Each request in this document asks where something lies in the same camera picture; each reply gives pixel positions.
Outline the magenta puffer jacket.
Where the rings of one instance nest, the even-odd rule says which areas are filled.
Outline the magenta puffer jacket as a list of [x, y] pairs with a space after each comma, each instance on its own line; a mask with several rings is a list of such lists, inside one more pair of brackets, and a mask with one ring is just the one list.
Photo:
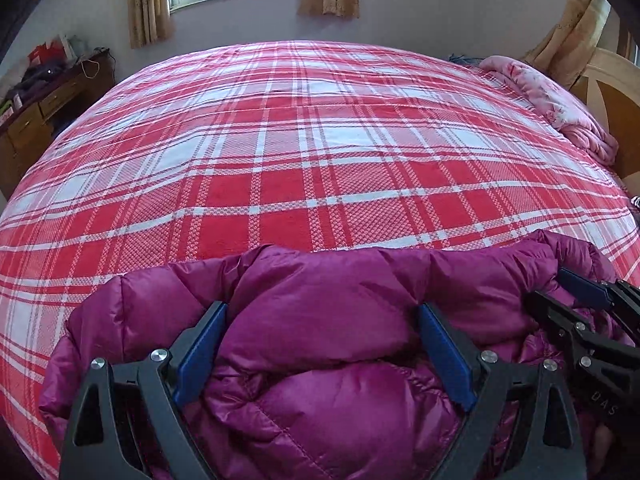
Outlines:
[[[469, 252], [367, 248], [298, 252], [264, 246], [222, 259], [171, 263], [112, 278], [71, 315], [44, 376], [40, 413], [63, 451], [70, 412], [95, 358], [143, 360], [169, 348], [210, 305], [227, 329], [198, 398], [182, 409], [214, 479], [434, 479], [462, 426], [418, 333], [436, 307], [475, 347], [500, 360], [552, 360], [567, 385], [587, 463], [594, 433], [626, 445], [636, 412], [596, 412], [574, 397], [564, 354], [525, 311], [543, 292], [606, 338], [639, 347], [604, 312], [560, 286], [559, 268], [619, 280], [593, 245], [537, 231]], [[503, 412], [482, 472], [497, 478], [515, 408]]]

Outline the striped pillow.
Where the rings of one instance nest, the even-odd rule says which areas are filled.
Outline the striped pillow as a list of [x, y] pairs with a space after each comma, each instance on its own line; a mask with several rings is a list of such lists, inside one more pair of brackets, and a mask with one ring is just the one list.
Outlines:
[[640, 197], [639, 196], [632, 196], [630, 199], [630, 210], [632, 212], [632, 214], [634, 215], [634, 218], [639, 219], [640, 218]]

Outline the pink floral folded blanket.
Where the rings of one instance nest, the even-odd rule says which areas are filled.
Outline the pink floral folded blanket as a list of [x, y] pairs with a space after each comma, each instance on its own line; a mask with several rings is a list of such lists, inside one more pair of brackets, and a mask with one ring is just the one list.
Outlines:
[[618, 143], [590, 113], [585, 104], [536, 68], [502, 55], [491, 55], [478, 67], [493, 73], [534, 109], [576, 148], [596, 162], [612, 167]]

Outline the wooden headboard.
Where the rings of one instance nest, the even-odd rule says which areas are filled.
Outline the wooden headboard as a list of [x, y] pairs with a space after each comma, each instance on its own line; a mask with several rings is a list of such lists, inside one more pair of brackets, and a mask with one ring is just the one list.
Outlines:
[[597, 48], [570, 88], [618, 142], [614, 170], [631, 196], [639, 195], [639, 67], [619, 54]]

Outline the beige curtain by headboard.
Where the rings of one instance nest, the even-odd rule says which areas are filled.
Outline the beige curtain by headboard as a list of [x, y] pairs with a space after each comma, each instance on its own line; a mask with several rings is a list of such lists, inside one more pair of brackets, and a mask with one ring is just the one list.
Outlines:
[[608, 0], [566, 0], [559, 21], [523, 61], [569, 89], [592, 58], [610, 13]]

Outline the red plaid bed cover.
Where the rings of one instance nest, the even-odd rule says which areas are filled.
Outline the red plaid bed cover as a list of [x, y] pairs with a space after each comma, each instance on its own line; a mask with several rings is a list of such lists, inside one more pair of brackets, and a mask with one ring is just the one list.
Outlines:
[[337, 42], [170, 58], [80, 116], [3, 211], [2, 417], [54, 478], [44, 369], [114, 275], [267, 243], [470, 249], [538, 229], [589, 240], [638, 280], [616, 177], [494, 73]]

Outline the brown wooden desk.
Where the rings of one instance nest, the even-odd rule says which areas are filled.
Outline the brown wooden desk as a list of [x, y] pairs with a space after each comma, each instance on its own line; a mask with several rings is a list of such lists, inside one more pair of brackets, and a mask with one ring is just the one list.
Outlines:
[[96, 49], [41, 86], [1, 126], [1, 193], [10, 198], [53, 140], [115, 85], [115, 58]]

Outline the clutter pile on desk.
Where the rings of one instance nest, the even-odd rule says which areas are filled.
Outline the clutter pile on desk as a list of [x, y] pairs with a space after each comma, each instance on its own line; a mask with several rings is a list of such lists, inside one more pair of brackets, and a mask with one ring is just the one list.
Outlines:
[[1, 76], [1, 123], [5, 124], [36, 94], [60, 78], [78, 60], [64, 35], [35, 47]]

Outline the left beige curtain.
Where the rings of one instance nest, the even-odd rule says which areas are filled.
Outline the left beige curtain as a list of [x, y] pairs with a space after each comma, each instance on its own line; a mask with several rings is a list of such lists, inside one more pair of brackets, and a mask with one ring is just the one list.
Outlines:
[[141, 49], [171, 37], [169, 0], [128, 0], [127, 6], [130, 47]]

